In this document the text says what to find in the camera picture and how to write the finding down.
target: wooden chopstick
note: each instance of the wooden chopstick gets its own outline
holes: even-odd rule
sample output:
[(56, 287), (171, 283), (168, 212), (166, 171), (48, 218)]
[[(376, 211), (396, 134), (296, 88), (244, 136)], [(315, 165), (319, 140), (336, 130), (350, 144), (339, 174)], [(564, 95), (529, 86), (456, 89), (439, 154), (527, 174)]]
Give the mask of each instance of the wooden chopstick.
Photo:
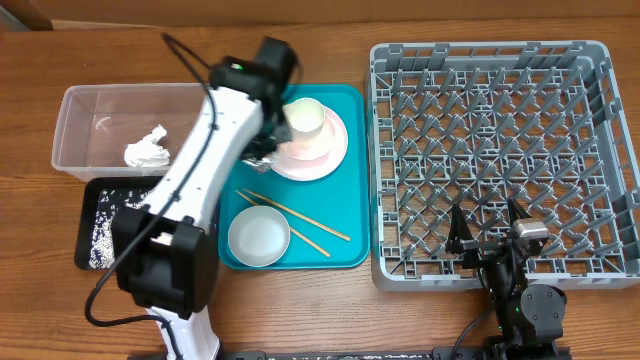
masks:
[(315, 226), (319, 227), (320, 229), (322, 229), (322, 230), (324, 230), (324, 231), (326, 231), (326, 232), (328, 232), (328, 233), (330, 233), (330, 234), (333, 234), (333, 235), (335, 235), (335, 236), (337, 236), (337, 237), (339, 237), (339, 238), (341, 238), (341, 239), (343, 239), (343, 240), (351, 241), (351, 238), (350, 238), (350, 237), (348, 237), (347, 235), (345, 235), (345, 234), (343, 234), (343, 233), (341, 233), (341, 232), (338, 232), (338, 231), (336, 231), (336, 230), (333, 230), (332, 228), (330, 228), (330, 227), (328, 227), (328, 226), (322, 225), (322, 224), (320, 224), (319, 222), (317, 222), (317, 221), (315, 221), (315, 220), (313, 220), (313, 219), (311, 219), (311, 218), (308, 218), (308, 217), (306, 217), (306, 216), (304, 216), (304, 215), (300, 214), (299, 212), (297, 212), (297, 211), (295, 211), (295, 210), (289, 209), (288, 207), (286, 207), (286, 206), (284, 206), (284, 205), (282, 205), (282, 204), (278, 204), (277, 202), (275, 202), (275, 201), (273, 201), (273, 200), (271, 200), (271, 199), (268, 199), (268, 198), (266, 198), (266, 197), (264, 197), (264, 196), (262, 196), (262, 195), (260, 195), (260, 194), (256, 194), (256, 193), (254, 193), (253, 191), (251, 191), (251, 190), (249, 190), (249, 189), (242, 189), (242, 190), (244, 190), (245, 192), (248, 192), (249, 194), (251, 194), (251, 195), (253, 195), (253, 196), (257, 197), (257, 198), (260, 198), (260, 199), (262, 199), (262, 200), (264, 200), (264, 201), (268, 202), (269, 204), (271, 204), (271, 205), (273, 205), (273, 206), (277, 206), (277, 207), (279, 207), (280, 209), (282, 209), (282, 210), (284, 210), (284, 211), (288, 212), (289, 214), (294, 215), (294, 216), (297, 216), (297, 217), (299, 217), (300, 219), (302, 219), (302, 220), (304, 220), (304, 221), (306, 221), (306, 222), (308, 222), (308, 223), (310, 223), (310, 224), (312, 224), (312, 225), (315, 225)]
[[(252, 205), (254, 205), (254, 206), (258, 206), (259, 205), (257, 202), (253, 201), (247, 195), (241, 193), (240, 191), (236, 190), (236, 193), (238, 193), (238, 195), (242, 196), (245, 200), (250, 202)], [(306, 242), (307, 244), (311, 245), (314, 249), (318, 250), (322, 255), (324, 255), (326, 257), (331, 257), (331, 255), (325, 249), (321, 248), (320, 246), (318, 246), (318, 244), (316, 244), (313, 241), (309, 240), (309, 238), (307, 238), (306, 236), (300, 234), (300, 232), (298, 232), (298, 230), (292, 228), (291, 226), (289, 226), (289, 230), (291, 230), (292, 233), (296, 234), (304, 242)]]

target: crumpled paper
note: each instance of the crumpled paper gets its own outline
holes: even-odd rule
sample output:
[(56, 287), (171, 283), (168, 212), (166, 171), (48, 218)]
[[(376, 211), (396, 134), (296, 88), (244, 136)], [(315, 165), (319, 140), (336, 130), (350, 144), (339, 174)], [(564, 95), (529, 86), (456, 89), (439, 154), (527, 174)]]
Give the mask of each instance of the crumpled paper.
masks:
[(124, 162), (130, 167), (156, 167), (169, 165), (169, 150), (158, 145), (158, 141), (167, 135), (167, 130), (158, 125), (151, 134), (135, 144), (127, 145), (124, 150)]

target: gray dish rack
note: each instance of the gray dish rack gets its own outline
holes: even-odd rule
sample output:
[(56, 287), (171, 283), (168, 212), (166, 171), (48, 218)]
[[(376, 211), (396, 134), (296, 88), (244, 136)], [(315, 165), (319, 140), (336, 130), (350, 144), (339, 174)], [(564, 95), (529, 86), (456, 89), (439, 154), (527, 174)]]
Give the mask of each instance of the gray dish rack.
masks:
[[(603, 44), (379, 44), (369, 66), (379, 288), (480, 287), (444, 251), (449, 210), (460, 203), (475, 239), (485, 241), (508, 228), (509, 196), (550, 229), (542, 255), (526, 263), (532, 282), (640, 282), (640, 175)], [(418, 246), (403, 260), (411, 244)]]

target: pink plate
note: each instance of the pink plate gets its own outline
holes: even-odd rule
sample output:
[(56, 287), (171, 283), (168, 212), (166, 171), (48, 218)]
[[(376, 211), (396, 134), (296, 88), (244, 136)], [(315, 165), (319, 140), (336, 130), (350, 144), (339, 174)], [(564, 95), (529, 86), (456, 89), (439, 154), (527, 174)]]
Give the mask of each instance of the pink plate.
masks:
[(331, 149), (325, 155), (314, 160), (298, 160), (280, 152), (276, 153), (271, 166), (281, 176), (295, 181), (312, 181), (323, 178), (335, 170), (345, 155), (349, 144), (347, 128), (342, 119), (328, 107), (324, 107), (327, 119), (333, 125), (334, 138)]

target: blue tray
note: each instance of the blue tray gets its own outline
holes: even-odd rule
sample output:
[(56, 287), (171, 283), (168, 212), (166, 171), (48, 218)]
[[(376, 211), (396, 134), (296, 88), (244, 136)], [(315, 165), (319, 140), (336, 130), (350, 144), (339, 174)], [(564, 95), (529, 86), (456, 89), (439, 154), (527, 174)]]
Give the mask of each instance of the blue tray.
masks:
[[(259, 174), (238, 162), (220, 198), (218, 253), (231, 268), (253, 269), (236, 260), (228, 243), (231, 221), (251, 206), (235, 193), (236, 189), (242, 188), (266, 196), (351, 237), (350, 242), (344, 241), (281, 211), (289, 225), (328, 251), (331, 257), (325, 257), (291, 234), (291, 243), (284, 256), (261, 269), (350, 268), (360, 265), (369, 253), (367, 142), (362, 96), (348, 85), (299, 85), (295, 90), (294, 99), (314, 98), (340, 116), (349, 135), (347, 154), (333, 173), (310, 182), (288, 180), (273, 171)], [(260, 199), (254, 200), (265, 204)]]

